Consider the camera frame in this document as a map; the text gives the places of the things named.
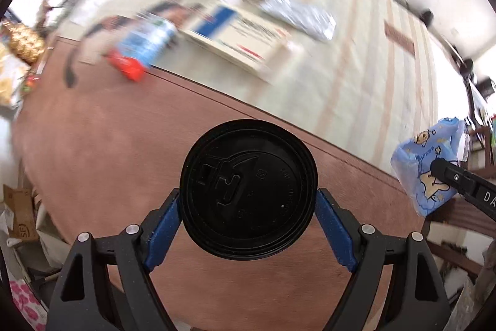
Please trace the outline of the light blue cartoon packet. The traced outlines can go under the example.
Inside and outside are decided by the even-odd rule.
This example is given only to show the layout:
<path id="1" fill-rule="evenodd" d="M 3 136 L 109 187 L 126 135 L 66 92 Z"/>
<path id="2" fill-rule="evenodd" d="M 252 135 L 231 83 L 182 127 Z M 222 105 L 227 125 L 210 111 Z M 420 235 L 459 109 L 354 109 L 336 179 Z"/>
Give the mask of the light blue cartoon packet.
<path id="1" fill-rule="evenodd" d="M 466 143 L 465 122 L 445 118 L 393 151 L 393 172 L 420 216 L 428 216 L 456 195 L 454 188 L 434 176 L 430 166 L 435 159 L 458 165 Z"/>

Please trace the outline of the black round plastic lid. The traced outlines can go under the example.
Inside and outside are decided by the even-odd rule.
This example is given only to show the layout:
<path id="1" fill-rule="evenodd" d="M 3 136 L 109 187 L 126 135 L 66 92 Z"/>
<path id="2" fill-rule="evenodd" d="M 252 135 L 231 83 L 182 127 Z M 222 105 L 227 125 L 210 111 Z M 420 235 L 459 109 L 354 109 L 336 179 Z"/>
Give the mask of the black round plastic lid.
<path id="1" fill-rule="evenodd" d="M 296 135 L 275 123 L 237 119 L 211 128 L 188 152 L 180 218 L 209 254 L 260 260 L 308 228 L 317 185 L 314 157 Z"/>

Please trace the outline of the blue red small carton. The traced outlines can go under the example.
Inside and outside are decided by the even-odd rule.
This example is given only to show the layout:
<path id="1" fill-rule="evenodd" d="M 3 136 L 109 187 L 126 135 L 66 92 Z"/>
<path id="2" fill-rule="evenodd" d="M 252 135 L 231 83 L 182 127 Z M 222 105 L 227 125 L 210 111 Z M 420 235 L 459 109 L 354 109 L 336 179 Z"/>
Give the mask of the blue red small carton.
<path id="1" fill-rule="evenodd" d="M 110 49 L 108 61 L 126 78 L 138 82 L 176 33 L 176 25 L 170 20 L 155 14 L 141 15 Z"/>

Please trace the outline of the white blue medicine box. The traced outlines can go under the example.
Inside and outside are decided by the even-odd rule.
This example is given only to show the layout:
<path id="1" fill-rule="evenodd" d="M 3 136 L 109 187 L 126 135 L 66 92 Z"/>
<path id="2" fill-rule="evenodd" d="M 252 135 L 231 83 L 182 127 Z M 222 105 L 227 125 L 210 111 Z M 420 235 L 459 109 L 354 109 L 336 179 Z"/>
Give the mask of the white blue medicine box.
<path id="1" fill-rule="evenodd" d="M 290 58 L 292 36 L 284 27 L 221 2 L 207 4 L 181 31 L 192 42 L 265 82 L 273 81 Z"/>

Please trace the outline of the silver blister pill pack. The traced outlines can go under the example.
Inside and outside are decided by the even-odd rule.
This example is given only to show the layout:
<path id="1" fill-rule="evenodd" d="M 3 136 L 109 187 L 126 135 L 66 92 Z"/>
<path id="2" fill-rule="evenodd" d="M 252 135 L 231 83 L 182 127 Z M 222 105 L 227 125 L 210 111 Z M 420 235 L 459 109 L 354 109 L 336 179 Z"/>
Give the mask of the silver blister pill pack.
<path id="1" fill-rule="evenodd" d="M 319 41 L 334 37 L 336 21 L 321 7 L 295 0 L 259 0 L 262 12 Z"/>

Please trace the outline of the brown cardboard box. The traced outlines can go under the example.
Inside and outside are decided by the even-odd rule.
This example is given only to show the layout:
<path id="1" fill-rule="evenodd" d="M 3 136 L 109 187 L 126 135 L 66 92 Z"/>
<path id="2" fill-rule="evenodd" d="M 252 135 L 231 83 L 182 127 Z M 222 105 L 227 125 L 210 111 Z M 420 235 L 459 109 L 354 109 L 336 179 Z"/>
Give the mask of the brown cardboard box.
<path id="1" fill-rule="evenodd" d="M 39 239 L 35 228 L 33 198 L 31 190 L 11 188 L 3 185 L 4 219 L 7 235 L 11 239 L 22 242 L 33 242 Z"/>

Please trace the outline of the pink floral bag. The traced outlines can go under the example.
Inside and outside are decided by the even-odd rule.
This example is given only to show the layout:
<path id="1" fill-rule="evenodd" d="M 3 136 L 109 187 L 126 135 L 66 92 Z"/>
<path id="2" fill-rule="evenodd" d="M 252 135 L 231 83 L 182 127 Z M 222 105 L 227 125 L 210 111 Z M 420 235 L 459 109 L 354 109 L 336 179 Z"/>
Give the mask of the pink floral bag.
<path id="1" fill-rule="evenodd" d="M 11 280 L 9 282 L 13 301 L 27 322 L 36 331 L 45 331 L 47 324 L 47 311 L 33 295 L 24 280 Z"/>

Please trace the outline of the yellow snack bag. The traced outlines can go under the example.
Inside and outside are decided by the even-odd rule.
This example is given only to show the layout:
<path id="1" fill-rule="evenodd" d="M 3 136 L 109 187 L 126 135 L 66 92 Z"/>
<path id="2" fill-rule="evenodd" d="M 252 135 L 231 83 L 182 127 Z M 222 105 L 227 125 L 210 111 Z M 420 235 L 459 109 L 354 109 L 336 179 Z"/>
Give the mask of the yellow snack bag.
<path id="1" fill-rule="evenodd" d="M 0 103 L 2 107 L 15 109 L 20 103 L 20 88 L 30 67 L 4 44 L 1 44 L 0 55 Z"/>

